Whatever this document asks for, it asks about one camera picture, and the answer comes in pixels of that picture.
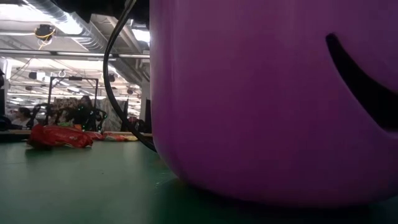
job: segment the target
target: carved smile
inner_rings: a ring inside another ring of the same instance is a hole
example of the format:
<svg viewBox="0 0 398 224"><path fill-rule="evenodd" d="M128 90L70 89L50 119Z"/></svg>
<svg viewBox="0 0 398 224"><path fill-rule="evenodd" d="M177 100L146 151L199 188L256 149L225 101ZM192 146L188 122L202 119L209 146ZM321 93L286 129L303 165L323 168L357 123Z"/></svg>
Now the carved smile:
<svg viewBox="0 0 398 224"><path fill-rule="evenodd" d="M335 34L326 36L335 66L355 98L385 130L398 130L398 94L367 75L349 56Z"/></svg>

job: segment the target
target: green tabletop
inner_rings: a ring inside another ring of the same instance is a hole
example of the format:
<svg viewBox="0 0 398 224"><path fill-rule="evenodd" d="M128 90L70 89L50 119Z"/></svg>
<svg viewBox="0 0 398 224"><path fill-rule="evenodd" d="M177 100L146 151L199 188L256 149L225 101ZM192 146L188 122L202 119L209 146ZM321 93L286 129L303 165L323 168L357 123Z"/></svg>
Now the green tabletop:
<svg viewBox="0 0 398 224"><path fill-rule="evenodd" d="M398 223L398 198L345 210L288 210L178 180L139 142L33 151L0 144L0 223Z"/></svg>

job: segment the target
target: black wire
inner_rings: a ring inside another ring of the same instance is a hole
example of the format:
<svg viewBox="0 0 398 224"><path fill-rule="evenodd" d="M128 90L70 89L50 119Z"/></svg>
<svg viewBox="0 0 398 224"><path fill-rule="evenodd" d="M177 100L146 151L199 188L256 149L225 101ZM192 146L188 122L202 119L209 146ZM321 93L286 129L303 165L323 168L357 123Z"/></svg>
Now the black wire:
<svg viewBox="0 0 398 224"><path fill-rule="evenodd" d="M109 74L108 74L108 61L109 61L109 55L112 51L112 47L116 41L116 38L118 37L119 33L123 29L125 23L129 19L129 13L134 6L134 3L136 3L136 0L129 0L129 2L126 4L126 7L123 10L123 13L114 27L114 30L112 31L111 36L109 37L108 40L108 45L106 46L105 54L104 54L104 64L103 64L103 74L104 74L104 84L105 84L105 90L106 94L109 98L109 101L111 102L111 105L113 109L115 110L116 114L120 117L122 122L127 126L128 130L135 135L140 142L142 142L145 146L147 146L150 150L156 152L155 146L149 142L138 130L134 128L134 126L128 121L126 115L123 113L122 109L120 108L118 101L116 101L112 87L111 87L111 82L109 80Z"/></svg>

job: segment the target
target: purple bucket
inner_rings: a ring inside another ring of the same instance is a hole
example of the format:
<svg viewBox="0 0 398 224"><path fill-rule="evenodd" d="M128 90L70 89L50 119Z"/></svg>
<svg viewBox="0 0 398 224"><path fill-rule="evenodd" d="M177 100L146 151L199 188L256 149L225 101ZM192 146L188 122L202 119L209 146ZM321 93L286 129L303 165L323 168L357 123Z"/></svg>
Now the purple bucket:
<svg viewBox="0 0 398 224"><path fill-rule="evenodd" d="M150 6L154 141L181 179L290 207L398 193L398 134L364 109L325 41L336 34L366 74L398 90L397 1Z"/></svg>

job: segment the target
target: ceiling duct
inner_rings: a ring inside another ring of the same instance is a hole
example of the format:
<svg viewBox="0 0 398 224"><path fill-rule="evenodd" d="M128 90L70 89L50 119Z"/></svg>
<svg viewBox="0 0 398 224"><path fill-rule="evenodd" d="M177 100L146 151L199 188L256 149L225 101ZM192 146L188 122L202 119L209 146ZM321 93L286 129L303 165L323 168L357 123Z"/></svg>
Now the ceiling duct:
<svg viewBox="0 0 398 224"><path fill-rule="evenodd" d="M81 35L73 38L78 44L90 52L102 53L105 51L107 40L101 32L90 22L86 23L80 16L67 13L56 6L51 0L23 0L32 9L45 14L49 20L66 34ZM123 59L109 62L120 75L130 83L141 84L142 77L133 71Z"/></svg>

